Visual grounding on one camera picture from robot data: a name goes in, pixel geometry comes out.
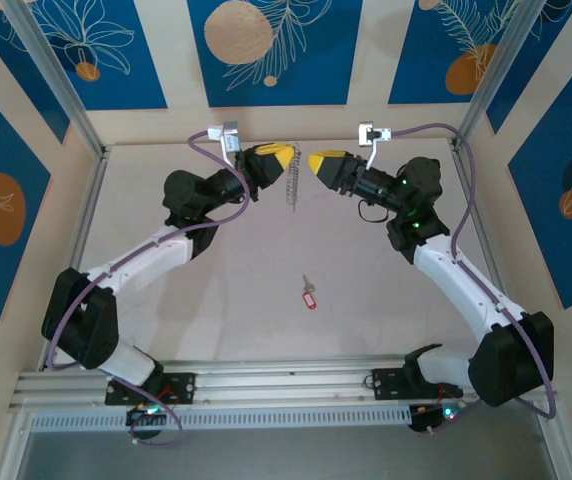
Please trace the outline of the grey key holder with rings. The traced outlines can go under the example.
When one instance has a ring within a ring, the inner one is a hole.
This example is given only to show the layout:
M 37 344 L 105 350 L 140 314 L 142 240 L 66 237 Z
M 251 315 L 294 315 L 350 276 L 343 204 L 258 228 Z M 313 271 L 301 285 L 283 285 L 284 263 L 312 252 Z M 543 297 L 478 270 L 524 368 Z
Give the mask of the grey key holder with rings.
M 295 213 L 298 200 L 301 150 L 298 143 L 294 143 L 292 147 L 294 148 L 294 153 L 288 165 L 285 198 L 286 204 L 291 208 L 292 213 Z

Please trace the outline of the left controller board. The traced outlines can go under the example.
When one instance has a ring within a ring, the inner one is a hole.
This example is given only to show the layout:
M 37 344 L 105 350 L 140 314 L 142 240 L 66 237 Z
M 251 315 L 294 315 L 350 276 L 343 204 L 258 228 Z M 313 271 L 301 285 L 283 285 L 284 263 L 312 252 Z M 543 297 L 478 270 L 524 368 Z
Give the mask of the left controller board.
M 160 407 L 133 408 L 126 413 L 125 425 L 129 428 L 162 427 L 167 415 Z

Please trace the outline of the controller board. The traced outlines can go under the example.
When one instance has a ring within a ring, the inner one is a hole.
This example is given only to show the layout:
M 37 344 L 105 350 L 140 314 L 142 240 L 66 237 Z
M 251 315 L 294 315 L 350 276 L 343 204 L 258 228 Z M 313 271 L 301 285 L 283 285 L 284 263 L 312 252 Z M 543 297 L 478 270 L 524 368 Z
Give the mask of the controller board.
M 167 415 L 160 407 L 133 408 L 126 413 L 125 425 L 129 428 L 162 427 Z
M 409 409 L 410 429 L 418 433 L 439 429 L 454 420 L 461 410 L 459 405 L 454 404 L 410 405 Z

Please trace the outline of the right controller board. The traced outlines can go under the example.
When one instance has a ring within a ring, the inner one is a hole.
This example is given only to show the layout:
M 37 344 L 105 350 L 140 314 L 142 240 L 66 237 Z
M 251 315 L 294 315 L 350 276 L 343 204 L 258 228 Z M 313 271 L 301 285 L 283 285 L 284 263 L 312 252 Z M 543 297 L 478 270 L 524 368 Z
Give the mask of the right controller board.
M 409 409 L 410 429 L 418 433 L 439 429 L 454 420 L 461 410 L 459 405 L 454 404 L 410 405 Z

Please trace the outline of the right aluminium side rail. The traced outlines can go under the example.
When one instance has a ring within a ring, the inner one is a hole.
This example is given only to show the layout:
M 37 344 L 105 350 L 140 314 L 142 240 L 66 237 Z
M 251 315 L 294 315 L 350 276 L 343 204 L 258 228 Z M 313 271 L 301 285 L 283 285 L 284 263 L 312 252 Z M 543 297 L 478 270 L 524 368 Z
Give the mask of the right aluminium side rail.
M 466 140 L 460 140 L 451 150 L 467 201 L 462 219 L 450 240 L 451 263 L 456 272 L 455 297 L 452 302 L 466 318 L 477 340 L 482 342 L 494 327 L 517 325 L 524 309 L 501 291 L 502 279 L 477 202 L 476 162 L 472 148 Z M 490 277 L 484 275 L 465 255 L 464 249 L 459 247 L 459 237 L 468 220 L 473 223 Z

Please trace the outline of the aluminium side rail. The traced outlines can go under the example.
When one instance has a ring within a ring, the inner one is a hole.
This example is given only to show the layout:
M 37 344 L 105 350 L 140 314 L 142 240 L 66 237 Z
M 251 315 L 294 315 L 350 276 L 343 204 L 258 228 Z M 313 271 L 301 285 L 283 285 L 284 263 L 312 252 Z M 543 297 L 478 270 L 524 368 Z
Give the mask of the aluminium side rail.
M 87 238 L 92 225 L 92 220 L 97 205 L 98 197 L 101 191 L 102 182 L 109 161 L 110 153 L 111 153 L 111 147 L 106 147 L 103 150 L 101 159 L 99 160 L 99 163 L 97 164 L 95 171 L 93 173 L 92 180 L 86 195 L 85 203 L 83 205 L 83 209 L 77 225 L 76 235 L 74 238 L 69 260 L 69 268 L 67 269 L 67 272 L 69 273 L 71 273 L 72 271 L 78 272 L 78 269 L 80 267 Z M 61 318 L 56 321 L 56 328 L 55 331 L 53 332 L 53 336 L 51 339 L 46 340 L 46 344 L 43 348 L 43 352 L 38 363 L 39 371 L 43 371 L 44 369 L 49 369 L 52 371 L 60 371 L 67 368 L 71 368 L 72 366 L 76 365 L 75 362 L 73 362 L 72 364 L 56 364 L 54 361 L 55 351 L 58 347 L 58 343 L 62 335 L 66 330 L 66 327 L 73 318 L 74 312 L 76 311 L 78 305 L 83 299 L 83 296 L 87 293 L 88 290 L 92 289 L 93 289 L 92 282 L 88 283 L 84 288 L 82 288 L 78 292 L 78 295 L 74 299 L 72 299 L 70 304 L 66 307 L 65 311 L 62 313 Z
M 452 302 L 466 318 L 477 340 L 482 342 L 494 327 L 517 325 L 524 309 L 501 291 L 502 279 L 477 202 L 476 162 L 472 148 L 466 140 L 460 140 L 451 150 L 467 201 L 462 219 L 450 240 L 451 263 L 456 272 L 455 297 Z M 459 237 L 468 220 L 473 223 L 490 277 L 484 275 L 465 255 L 464 249 L 459 247 Z

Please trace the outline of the left aluminium side rail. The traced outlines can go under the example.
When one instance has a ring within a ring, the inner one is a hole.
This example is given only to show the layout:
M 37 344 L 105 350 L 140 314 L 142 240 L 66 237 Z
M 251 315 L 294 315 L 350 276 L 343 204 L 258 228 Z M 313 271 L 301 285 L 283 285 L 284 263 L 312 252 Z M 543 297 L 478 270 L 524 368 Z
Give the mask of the left aluminium side rail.
M 93 173 L 92 180 L 86 195 L 85 203 L 83 205 L 83 209 L 77 225 L 76 235 L 74 238 L 69 260 L 69 268 L 67 269 L 67 272 L 69 273 L 71 273 L 72 271 L 78 272 L 78 269 L 80 267 L 87 238 L 92 225 L 92 220 L 97 205 L 98 197 L 101 191 L 102 182 L 109 161 L 110 153 L 111 153 L 111 147 L 106 147 L 103 150 L 101 159 L 99 160 L 99 163 L 97 164 L 95 171 Z M 66 327 L 73 318 L 74 312 L 76 311 L 78 305 L 83 299 L 83 296 L 87 293 L 88 290 L 92 289 L 93 289 L 92 282 L 88 283 L 84 288 L 82 288 L 78 292 L 78 295 L 74 299 L 72 299 L 70 304 L 66 307 L 65 311 L 62 313 L 61 318 L 56 321 L 56 328 L 55 331 L 53 332 L 53 336 L 51 339 L 46 340 L 46 344 L 43 348 L 43 352 L 38 363 L 39 371 L 43 371 L 44 369 L 49 369 L 52 371 L 60 371 L 67 368 L 71 368 L 72 366 L 76 365 L 75 362 L 73 362 L 72 364 L 56 364 L 54 361 L 55 351 L 58 347 L 58 343 L 62 335 L 66 330 Z

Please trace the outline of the right aluminium corner post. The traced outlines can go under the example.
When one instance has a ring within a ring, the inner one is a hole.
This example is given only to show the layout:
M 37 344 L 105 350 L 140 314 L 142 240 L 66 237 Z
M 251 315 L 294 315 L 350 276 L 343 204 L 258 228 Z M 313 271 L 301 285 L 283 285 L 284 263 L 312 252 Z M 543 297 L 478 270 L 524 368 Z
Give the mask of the right aluminium corner post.
M 460 130 L 471 139 L 480 121 L 496 134 L 572 15 L 572 0 L 515 0 L 514 16 L 483 75 Z

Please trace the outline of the aluminium corner post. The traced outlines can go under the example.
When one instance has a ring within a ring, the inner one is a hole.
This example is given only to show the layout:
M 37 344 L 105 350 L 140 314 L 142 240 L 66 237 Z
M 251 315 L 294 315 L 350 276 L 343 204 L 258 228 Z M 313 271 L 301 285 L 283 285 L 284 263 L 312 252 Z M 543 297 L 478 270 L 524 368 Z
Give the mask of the aluminium corner post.
M 2 10 L 40 74 L 97 161 L 106 147 L 38 22 L 23 0 L 0 0 Z
M 572 15 L 572 0 L 515 0 L 514 16 L 483 75 L 460 130 L 471 139 L 480 121 L 496 134 Z

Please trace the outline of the left aluminium corner post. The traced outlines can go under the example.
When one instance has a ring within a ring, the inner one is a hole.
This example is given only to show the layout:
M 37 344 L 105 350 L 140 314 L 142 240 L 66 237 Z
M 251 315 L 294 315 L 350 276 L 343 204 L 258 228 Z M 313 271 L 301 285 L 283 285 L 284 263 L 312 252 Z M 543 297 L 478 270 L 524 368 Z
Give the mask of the left aluminium corner post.
M 40 74 L 97 161 L 106 147 L 38 22 L 23 0 L 0 0 L 2 10 Z

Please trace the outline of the left black mount plate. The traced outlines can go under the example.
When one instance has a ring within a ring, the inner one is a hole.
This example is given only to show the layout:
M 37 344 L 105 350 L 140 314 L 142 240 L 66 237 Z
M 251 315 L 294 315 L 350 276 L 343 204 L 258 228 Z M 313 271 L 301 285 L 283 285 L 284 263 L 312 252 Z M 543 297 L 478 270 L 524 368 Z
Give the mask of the left black mount plate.
M 147 380 L 140 389 L 167 405 L 190 405 L 195 394 L 194 373 L 161 373 Z M 116 380 L 111 380 L 106 389 L 104 403 L 108 406 L 137 406 L 151 403 L 144 395 L 137 393 Z

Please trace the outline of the black mount plate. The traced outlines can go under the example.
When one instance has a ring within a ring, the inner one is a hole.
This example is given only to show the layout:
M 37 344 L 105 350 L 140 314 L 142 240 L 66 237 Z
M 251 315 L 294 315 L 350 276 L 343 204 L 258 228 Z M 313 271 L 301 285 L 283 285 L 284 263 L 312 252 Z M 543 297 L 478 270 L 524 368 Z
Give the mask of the black mount plate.
M 194 373 L 161 373 L 147 380 L 140 389 L 167 405 L 190 405 L 195 394 Z M 104 403 L 108 406 L 137 406 L 151 403 L 144 395 L 137 393 L 116 380 L 111 380 L 106 389 Z
M 419 373 L 405 368 L 381 368 L 371 371 L 376 400 L 438 400 L 463 397 L 461 388 L 427 382 Z

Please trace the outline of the right black mount plate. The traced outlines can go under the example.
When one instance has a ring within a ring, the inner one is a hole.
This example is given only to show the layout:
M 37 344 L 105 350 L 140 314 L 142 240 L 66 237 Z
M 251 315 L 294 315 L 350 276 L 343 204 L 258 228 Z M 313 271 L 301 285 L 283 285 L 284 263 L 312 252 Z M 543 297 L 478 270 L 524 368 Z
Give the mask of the right black mount plate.
M 405 368 L 381 368 L 371 371 L 376 400 L 438 400 L 463 397 L 461 388 L 427 382 L 419 373 Z

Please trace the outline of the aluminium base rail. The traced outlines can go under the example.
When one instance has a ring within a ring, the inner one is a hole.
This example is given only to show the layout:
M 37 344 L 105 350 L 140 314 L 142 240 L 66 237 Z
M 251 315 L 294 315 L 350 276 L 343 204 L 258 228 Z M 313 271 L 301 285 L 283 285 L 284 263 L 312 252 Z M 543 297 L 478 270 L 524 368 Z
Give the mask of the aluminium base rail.
M 364 378 L 376 368 L 399 368 L 403 358 L 365 356 L 274 361 L 168 361 L 169 373 L 196 375 L 195 409 L 370 405 Z M 81 411 L 102 408 L 108 376 L 69 369 L 19 375 L 11 412 Z

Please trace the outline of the aluminium frame leg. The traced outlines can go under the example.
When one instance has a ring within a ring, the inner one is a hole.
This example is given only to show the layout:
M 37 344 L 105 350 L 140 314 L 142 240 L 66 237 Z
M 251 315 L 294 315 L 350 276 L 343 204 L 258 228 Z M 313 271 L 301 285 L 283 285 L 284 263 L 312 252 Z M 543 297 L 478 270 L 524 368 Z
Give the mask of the aluminium frame leg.
M 572 432 L 562 402 L 556 401 L 556 415 L 552 420 L 539 417 L 538 422 L 554 478 L 572 480 Z
M 17 480 L 34 415 L 26 410 L 12 412 L 0 449 L 0 480 Z

